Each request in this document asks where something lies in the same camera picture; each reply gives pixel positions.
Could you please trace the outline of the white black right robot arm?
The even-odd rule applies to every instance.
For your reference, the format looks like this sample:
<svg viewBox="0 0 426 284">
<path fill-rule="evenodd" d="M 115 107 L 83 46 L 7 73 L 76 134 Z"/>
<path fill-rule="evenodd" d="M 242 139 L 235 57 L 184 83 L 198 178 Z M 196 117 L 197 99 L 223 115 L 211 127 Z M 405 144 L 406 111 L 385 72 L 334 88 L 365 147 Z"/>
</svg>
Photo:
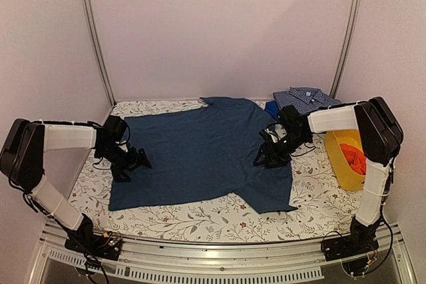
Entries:
<svg viewBox="0 0 426 284">
<path fill-rule="evenodd" d="M 369 245 L 368 232 L 372 232 L 382 218 L 383 205 L 393 182 L 395 159 L 404 137 L 395 115 L 384 98 L 376 96 L 308 114 L 300 114 L 295 106 L 285 106 L 278 113 L 278 123 L 285 130 L 285 136 L 276 138 L 266 129 L 261 130 L 259 135 L 264 141 L 253 161 L 255 166 L 285 166 L 292 153 L 302 144 L 312 142 L 317 133 L 359 132 L 366 157 L 366 177 L 359 209 L 351 223 L 352 234 L 344 241 L 344 249 L 349 254 L 359 254 Z"/>
</svg>

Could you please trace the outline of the grey blue garment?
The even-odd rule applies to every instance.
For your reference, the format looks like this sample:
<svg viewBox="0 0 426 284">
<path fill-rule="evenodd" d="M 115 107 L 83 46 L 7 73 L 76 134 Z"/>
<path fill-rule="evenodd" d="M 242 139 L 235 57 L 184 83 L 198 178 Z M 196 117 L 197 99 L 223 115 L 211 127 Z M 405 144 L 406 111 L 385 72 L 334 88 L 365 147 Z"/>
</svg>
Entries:
<svg viewBox="0 0 426 284">
<path fill-rule="evenodd" d="M 245 98 L 210 97 L 182 112 L 126 118 L 130 143 L 151 164 L 112 183 L 110 211 L 212 200 L 230 193 L 257 213 L 290 212 L 292 169 L 266 168 L 254 160 L 260 131 L 274 119 Z"/>
</svg>

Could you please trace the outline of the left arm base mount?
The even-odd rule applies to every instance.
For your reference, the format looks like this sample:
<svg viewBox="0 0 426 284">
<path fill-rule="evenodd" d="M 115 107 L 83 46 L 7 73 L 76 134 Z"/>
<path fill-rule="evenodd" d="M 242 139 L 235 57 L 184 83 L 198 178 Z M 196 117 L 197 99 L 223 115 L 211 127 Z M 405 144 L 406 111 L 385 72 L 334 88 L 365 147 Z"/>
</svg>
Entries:
<svg viewBox="0 0 426 284">
<path fill-rule="evenodd" d="M 103 234 L 93 232 L 91 226 L 73 231 L 63 228 L 67 234 L 65 248 L 90 257 L 118 261 L 122 249 L 122 237 L 111 231 Z"/>
</svg>

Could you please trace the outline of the blue checkered button shirt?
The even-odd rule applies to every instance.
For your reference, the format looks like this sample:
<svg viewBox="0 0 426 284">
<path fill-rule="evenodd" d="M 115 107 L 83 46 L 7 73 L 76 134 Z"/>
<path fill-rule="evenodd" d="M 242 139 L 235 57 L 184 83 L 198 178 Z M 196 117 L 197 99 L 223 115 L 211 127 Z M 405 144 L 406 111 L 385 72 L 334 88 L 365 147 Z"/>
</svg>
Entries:
<svg viewBox="0 0 426 284">
<path fill-rule="evenodd" d="M 274 92 L 273 97 L 279 109 L 292 105 L 300 114 L 341 104 L 340 100 L 330 97 L 321 89 L 310 87 L 291 87 L 285 91 Z"/>
</svg>

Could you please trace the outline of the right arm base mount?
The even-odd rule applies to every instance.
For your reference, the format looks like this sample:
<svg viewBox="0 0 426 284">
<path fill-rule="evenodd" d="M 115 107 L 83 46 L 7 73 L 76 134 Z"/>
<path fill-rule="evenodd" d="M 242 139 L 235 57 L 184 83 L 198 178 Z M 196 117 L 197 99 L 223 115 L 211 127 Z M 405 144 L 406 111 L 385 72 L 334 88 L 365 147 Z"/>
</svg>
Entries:
<svg viewBox="0 0 426 284">
<path fill-rule="evenodd" d="M 330 231 L 323 237 L 320 247 L 326 261 L 349 258 L 342 263 L 343 270 L 351 277 L 360 277 L 367 274 L 375 261 L 379 244 L 375 236 L 357 243 L 350 235 Z"/>
</svg>

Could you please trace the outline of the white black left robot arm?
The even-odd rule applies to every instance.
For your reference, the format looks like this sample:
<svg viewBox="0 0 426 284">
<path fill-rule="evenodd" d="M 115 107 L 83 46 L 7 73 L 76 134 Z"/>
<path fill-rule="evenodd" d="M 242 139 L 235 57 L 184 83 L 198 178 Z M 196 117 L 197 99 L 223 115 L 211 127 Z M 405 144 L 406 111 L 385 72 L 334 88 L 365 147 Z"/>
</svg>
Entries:
<svg viewBox="0 0 426 284">
<path fill-rule="evenodd" d="M 44 155 L 53 150 L 93 150 L 95 158 L 110 163 L 114 181 L 128 182 L 129 172 L 152 166 L 143 148 L 136 149 L 123 138 L 129 128 L 119 116 L 109 116 L 104 124 L 18 118 L 1 149 L 1 172 L 35 212 L 71 232 L 74 244 L 84 253 L 94 253 L 99 239 L 93 234 L 92 220 L 48 181 Z"/>
</svg>

